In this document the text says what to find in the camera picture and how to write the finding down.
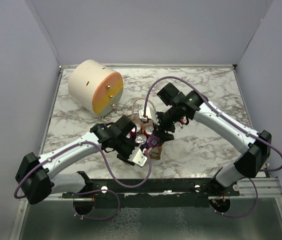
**black bracket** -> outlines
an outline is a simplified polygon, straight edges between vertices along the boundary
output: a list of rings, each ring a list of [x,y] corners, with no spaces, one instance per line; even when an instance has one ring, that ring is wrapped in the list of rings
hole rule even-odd
[[[91,181],[93,182],[93,187],[90,191],[107,186],[108,189],[118,194],[122,208],[207,208],[209,206],[208,197],[218,197],[224,193],[226,196],[239,196],[240,194],[239,191],[233,189],[233,185],[237,184],[236,182],[224,188],[222,192],[211,188],[211,178],[151,178],[137,188],[122,187],[112,179],[92,179]],[[120,181],[127,185],[135,185],[141,182],[142,179],[121,179]],[[67,192],[62,197],[74,200],[94,197],[95,208],[110,209],[117,207],[116,197],[110,192],[98,192],[94,196],[92,194],[73,195]]]

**screw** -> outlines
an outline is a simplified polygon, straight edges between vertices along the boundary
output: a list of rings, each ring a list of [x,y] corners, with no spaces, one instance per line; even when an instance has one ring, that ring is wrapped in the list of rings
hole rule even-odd
[[[234,184],[233,190],[238,192],[240,190],[240,187],[237,184]]]

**marble tabletop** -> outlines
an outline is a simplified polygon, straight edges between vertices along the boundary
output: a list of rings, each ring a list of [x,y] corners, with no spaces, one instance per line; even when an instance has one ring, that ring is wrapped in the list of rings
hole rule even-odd
[[[115,122],[122,115],[131,114],[132,102],[145,97],[151,84],[164,76],[177,76],[193,84],[216,106],[234,119],[250,126],[238,84],[232,68],[113,68],[122,74],[124,91],[115,111],[104,119],[76,103],[69,95],[67,83],[73,69],[64,69],[56,102],[50,119],[43,152],[60,148],[88,132],[96,123]],[[190,89],[175,80],[158,83],[151,95],[158,111],[168,109],[156,96],[167,82],[187,94]],[[138,101],[137,110],[144,101]],[[174,133],[175,140],[164,143],[160,160],[152,160],[151,178],[206,178],[212,177],[221,167],[240,156],[225,139],[203,124],[191,121]],[[107,154],[110,167],[118,178],[144,178],[148,162],[144,167],[130,166],[116,158],[116,152]],[[85,171],[90,178],[111,178],[100,153],[90,155],[63,170],[62,174]]]

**black joint motor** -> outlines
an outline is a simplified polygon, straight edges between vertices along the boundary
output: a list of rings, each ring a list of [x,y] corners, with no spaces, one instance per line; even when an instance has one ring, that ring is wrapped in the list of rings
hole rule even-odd
[[[204,102],[203,99],[193,90],[187,95],[179,91],[172,83],[168,83],[163,87],[157,96],[163,101],[166,106],[172,106],[164,113],[158,113],[158,118],[162,130],[173,130],[174,123],[178,122],[183,117],[193,119],[196,111],[199,111],[199,106]]]
[[[38,164],[40,162],[34,153],[25,155],[16,173],[15,180],[20,183],[25,175]],[[45,169],[40,167],[25,180],[21,189],[30,204],[37,204],[50,195],[53,186],[54,184],[50,181]]]
[[[107,127],[104,123],[98,123],[91,128],[90,132],[99,138],[99,143],[102,144],[102,150],[107,148],[114,149],[118,153],[117,158],[134,165],[128,159],[137,144],[126,137],[133,128],[135,128],[134,122],[128,116],[124,115],[118,121],[111,124],[110,127]]]

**white wall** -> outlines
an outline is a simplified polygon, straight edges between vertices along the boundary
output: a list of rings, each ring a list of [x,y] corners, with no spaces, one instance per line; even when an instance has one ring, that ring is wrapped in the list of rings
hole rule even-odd
[[[0,0],[0,239],[16,215],[14,176],[38,152],[58,63],[23,0]]]
[[[271,0],[31,0],[62,65],[237,64]]]
[[[256,129],[267,129],[282,151],[282,0],[274,0],[249,47],[237,74]],[[281,164],[272,153],[273,168]],[[282,182],[282,171],[278,172]]]

